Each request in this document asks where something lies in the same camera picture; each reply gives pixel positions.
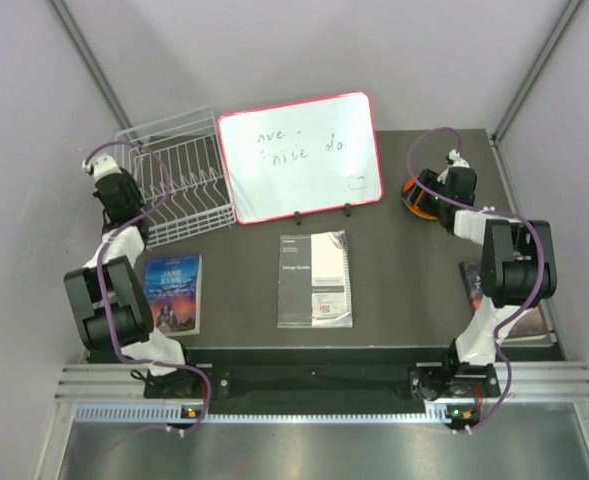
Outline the orange plate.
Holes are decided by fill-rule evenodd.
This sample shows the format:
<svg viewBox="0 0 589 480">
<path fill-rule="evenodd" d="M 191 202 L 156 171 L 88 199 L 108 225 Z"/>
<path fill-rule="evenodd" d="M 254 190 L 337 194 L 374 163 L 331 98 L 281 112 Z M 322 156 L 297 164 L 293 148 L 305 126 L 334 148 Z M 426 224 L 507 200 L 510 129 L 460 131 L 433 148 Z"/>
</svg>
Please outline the orange plate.
<svg viewBox="0 0 589 480">
<path fill-rule="evenodd" d="M 422 181 L 434 194 L 429 194 L 421 189 L 414 179 L 409 179 L 403 186 L 401 198 L 404 205 L 416 216 L 429 221 L 438 219 L 439 199 L 438 195 L 442 185 L 437 180 Z"/>
</svg>

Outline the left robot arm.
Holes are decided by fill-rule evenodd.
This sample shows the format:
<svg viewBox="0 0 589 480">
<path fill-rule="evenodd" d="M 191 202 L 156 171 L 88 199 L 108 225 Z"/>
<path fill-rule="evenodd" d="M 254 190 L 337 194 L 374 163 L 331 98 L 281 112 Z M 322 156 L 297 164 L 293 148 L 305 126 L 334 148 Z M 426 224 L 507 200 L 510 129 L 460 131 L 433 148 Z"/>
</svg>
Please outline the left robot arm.
<svg viewBox="0 0 589 480">
<path fill-rule="evenodd" d="M 199 370 L 186 363 L 180 343 L 154 326 L 151 307 L 137 280 L 134 266 L 147 246 L 145 219 L 128 222 L 145 211 L 142 194 L 125 169 L 92 167 L 93 192 L 103 205 L 101 243 L 82 267 L 68 272 L 64 288 L 83 345 L 90 351 L 118 347 L 133 361 L 147 361 L 155 377 L 179 396 L 200 387 Z"/>
</svg>

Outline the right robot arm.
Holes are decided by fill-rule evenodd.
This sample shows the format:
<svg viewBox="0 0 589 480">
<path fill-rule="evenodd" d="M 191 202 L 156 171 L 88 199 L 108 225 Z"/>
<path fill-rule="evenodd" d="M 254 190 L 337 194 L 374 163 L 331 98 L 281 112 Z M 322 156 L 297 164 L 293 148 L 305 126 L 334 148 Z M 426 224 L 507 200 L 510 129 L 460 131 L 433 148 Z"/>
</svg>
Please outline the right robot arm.
<svg viewBox="0 0 589 480">
<path fill-rule="evenodd" d="M 417 216 L 482 247 L 480 303 L 434 378 L 455 396 L 490 382 L 510 331 L 541 300 L 553 296 L 558 284 L 550 224 L 475 207 L 476 185 L 471 167 L 453 163 L 440 174 L 423 170 L 402 190 L 403 202 Z"/>
</svg>

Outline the Jane Eyre paperback book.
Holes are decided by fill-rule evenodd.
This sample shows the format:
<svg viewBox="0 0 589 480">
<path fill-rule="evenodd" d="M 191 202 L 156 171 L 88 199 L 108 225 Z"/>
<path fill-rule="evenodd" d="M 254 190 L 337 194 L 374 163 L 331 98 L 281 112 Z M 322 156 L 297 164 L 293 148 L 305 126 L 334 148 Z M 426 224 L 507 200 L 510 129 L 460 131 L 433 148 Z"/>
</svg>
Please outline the Jane Eyre paperback book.
<svg viewBox="0 0 589 480">
<path fill-rule="evenodd" d="M 200 254 L 149 259 L 143 290 L 155 327 L 168 337 L 200 333 L 202 257 Z"/>
</svg>

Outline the dark paperback book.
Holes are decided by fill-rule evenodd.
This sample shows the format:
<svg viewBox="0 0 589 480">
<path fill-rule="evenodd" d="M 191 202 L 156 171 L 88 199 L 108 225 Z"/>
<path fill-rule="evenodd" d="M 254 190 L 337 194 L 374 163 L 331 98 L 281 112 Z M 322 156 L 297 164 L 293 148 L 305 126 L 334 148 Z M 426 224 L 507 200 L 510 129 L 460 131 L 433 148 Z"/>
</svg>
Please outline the dark paperback book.
<svg viewBox="0 0 589 480">
<path fill-rule="evenodd" d="M 459 271 L 468 297 L 472 314 L 480 307 L 483 292 L 480 280 L 480 260 L 467 260 L 459 264 Z M 536 341 L 548 337 L 549 329 L 539 307 L 530 308 L 510 328 L 507 334 L 501 333 L 506 342 Z"/>
</svg>

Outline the red framed whiteboard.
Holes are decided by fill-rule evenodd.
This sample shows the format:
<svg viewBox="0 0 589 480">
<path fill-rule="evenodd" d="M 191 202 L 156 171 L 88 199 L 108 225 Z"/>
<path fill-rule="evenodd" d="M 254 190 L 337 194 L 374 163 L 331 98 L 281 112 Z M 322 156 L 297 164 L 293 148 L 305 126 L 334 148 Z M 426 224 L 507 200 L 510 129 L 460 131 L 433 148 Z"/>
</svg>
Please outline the red framed whiteboard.
<svg viewBox="0 0 589 480">
<path fill-rule="evenodd" d="M 383 196 L 372 104 L 364 92 L 228 113 L 217 127 L 240 224 Z"/>
</svg>

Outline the setup guide booklet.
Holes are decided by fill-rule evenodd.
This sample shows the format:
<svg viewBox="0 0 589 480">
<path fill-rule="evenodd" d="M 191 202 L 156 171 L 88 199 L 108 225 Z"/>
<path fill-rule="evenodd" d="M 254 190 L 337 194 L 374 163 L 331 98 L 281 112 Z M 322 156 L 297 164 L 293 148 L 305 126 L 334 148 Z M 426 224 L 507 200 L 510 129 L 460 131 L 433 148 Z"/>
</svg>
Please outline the setup guide booklet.
<svg viewBox="0 0 589 480">
<path fill-rule="evenodd" d="M 345 231 L 280 237 L 277 314 L 280 328 L 353 326 Z"/>
</svg>

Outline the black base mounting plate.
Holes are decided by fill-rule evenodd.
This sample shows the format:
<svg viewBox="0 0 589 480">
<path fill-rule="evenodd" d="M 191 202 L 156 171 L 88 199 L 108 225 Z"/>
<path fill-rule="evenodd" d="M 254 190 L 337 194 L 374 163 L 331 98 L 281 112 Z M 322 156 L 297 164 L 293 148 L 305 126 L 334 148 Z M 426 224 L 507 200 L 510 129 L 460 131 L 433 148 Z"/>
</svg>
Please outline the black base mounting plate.
<svg viewBox="0 0 589 480">
<path fill-rule="evenodd" d="M 458 360 L 452 347 L 194 349 L 214 399 L 258 392 L 364 391 L 401 399 L 497 398 L 495 367 Z"/>
</svg>

